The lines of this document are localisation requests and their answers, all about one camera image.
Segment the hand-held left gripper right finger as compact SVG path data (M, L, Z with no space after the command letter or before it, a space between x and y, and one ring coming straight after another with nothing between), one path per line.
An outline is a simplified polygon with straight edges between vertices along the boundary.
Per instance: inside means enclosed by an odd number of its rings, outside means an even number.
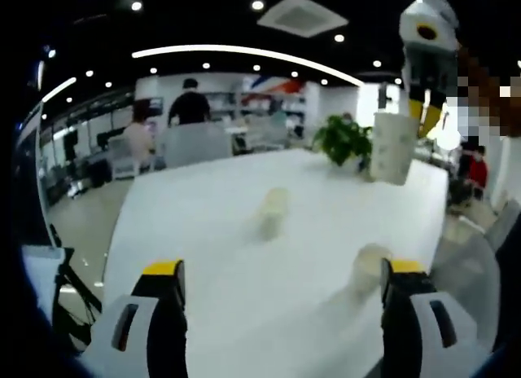
M490 348L476 321L418 262L381 261L382 377L472 377Z

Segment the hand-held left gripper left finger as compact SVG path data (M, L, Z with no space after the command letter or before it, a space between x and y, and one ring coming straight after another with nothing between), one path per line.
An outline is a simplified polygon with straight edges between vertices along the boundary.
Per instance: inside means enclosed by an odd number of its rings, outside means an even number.
M146 267L94 323L81 362L93 377L187 377L182 259Z

